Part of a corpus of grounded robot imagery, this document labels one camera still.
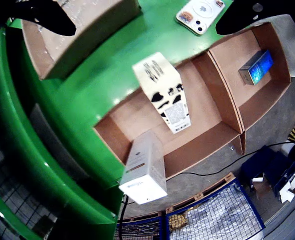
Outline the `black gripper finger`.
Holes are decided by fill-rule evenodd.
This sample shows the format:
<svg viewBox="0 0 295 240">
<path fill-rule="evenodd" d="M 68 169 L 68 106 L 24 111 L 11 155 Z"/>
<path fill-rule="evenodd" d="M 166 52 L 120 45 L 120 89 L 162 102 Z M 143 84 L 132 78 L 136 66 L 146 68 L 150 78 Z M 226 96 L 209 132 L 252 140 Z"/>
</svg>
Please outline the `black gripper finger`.
<svg viewBox="0 0 295 240">
<path fill-rule="evenodd" d="M 0 27 L 10 18 L 38 24 L 62 36 L 74 36 L 77 30 L 54 0 L 0 0 Z"/>
<path fill-rule="evenodd" d="M 256 21 L 280 15 L 289 15 L 295 23 L 295 0 L 234 0 L 215 30 L 219 35 L 230 35 Z"/>
</svg>

